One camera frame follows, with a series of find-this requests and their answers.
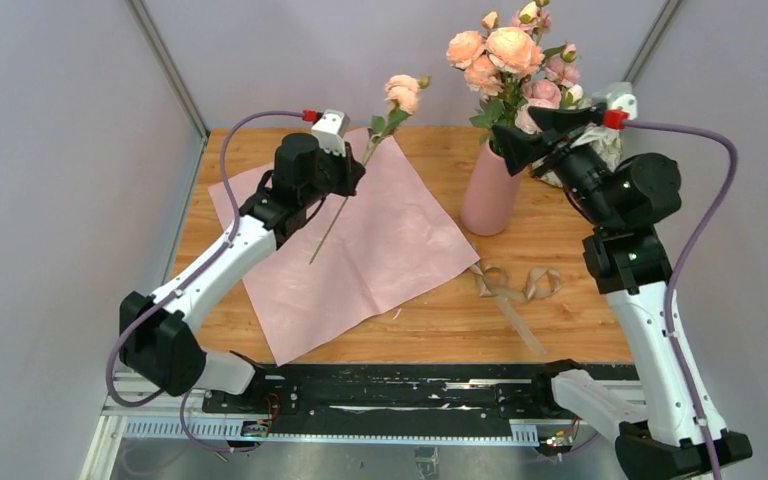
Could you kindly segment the orange rose stem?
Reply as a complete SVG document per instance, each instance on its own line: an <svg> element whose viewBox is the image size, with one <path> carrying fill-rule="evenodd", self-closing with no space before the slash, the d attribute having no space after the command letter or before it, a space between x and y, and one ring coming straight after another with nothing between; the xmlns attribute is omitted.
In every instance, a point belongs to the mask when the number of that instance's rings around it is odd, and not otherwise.
<svg viewBox="0 0 768 480"><path fill-rule="evenodd" d="M486 130L480 140L486 143L491 139L491 125L501 116L494 100L504 88L501 72L486 49L489 34L499 26L499 14L488 12L480 24L482 31L466 30L456 34L448 43L445 57L451 67L463 73L467 87L480 97L477 113L470 118L470 123Z"/></svg>

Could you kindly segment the beige ribbon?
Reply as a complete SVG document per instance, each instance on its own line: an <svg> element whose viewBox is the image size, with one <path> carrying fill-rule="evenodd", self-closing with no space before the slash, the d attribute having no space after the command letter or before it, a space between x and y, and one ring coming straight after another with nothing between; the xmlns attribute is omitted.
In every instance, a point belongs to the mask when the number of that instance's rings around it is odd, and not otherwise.
<svg viewBox="0 0 768 480"><path fill-rule="evenodd" d="M514 288L509 284L507 270L501 265L478 261L468 268L468 272L473 275L478 295L493 299L527 348L537 356L546 356L549 350L532 332L514 303L528 304L535 300L551 298L563 288L561 274L554 268L537 266L529 271L521 288Z"/></svg>

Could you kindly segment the pink wrapping paper sheet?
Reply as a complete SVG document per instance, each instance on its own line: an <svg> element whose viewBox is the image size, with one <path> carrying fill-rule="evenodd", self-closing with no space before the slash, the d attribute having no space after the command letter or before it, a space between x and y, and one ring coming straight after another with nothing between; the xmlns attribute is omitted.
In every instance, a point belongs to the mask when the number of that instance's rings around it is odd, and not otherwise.
<svg viewBox="0 0 768 480"><path fill-rule="evenodd" d="M476 152L461 128L407 127L358 194L323 211L211 313L200 342L280 365L473 356L477 253L452 217Z"/></svg>

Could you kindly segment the pink cylindrical vase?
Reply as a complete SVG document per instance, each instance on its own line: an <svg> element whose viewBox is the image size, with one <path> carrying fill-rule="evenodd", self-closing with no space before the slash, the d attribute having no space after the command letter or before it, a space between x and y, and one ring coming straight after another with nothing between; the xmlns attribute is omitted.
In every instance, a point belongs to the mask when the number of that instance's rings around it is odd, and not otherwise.
<svg viewBox="0 0 768 480"><path fill-rule="evenodd" d="M511 176L504 159L488 142L482 145L464 193L460 219L479 236L494 236L509 225L523 173Z"/></svg>

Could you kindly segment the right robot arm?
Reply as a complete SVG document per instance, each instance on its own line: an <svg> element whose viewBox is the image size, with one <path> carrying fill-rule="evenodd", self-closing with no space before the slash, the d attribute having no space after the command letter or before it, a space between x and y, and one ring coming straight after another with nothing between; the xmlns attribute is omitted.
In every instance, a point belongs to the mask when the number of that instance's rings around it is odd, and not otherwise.
<svg viewBox="0 0 768 480"><path fill-rule="evenodd" d="M671 261L656 225L682 205L677 162L643 153L609 167L586 140L599 127L639 127L628 107L600 102L578 110L533 107L535 133L496 124L493 142L510 174L551 172L593 228L583 240L587 270L629 344L644 402L633 405L577 363L550 363L531 390L544 417L570 412L614 448L630 479L720 478L753 454L710 398L686 339L676 295L687 259Z"/></svg>

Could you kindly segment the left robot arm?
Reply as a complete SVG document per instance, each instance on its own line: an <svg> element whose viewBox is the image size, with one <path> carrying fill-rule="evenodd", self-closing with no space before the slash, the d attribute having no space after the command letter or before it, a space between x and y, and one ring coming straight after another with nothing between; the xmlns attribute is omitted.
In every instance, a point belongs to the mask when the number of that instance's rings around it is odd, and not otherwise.
<svg viewBox="0 0 768 480"><path fill-rule="evenodd" d="M355 195L364 173L340 134L285 136L272 169L223 234L175 279L123 299L114 358L170 396L220 390L239 411L258 411L267 389L255 379L255 366L203 349L196 333L230 289L304 228L328 196Z"/></svg>

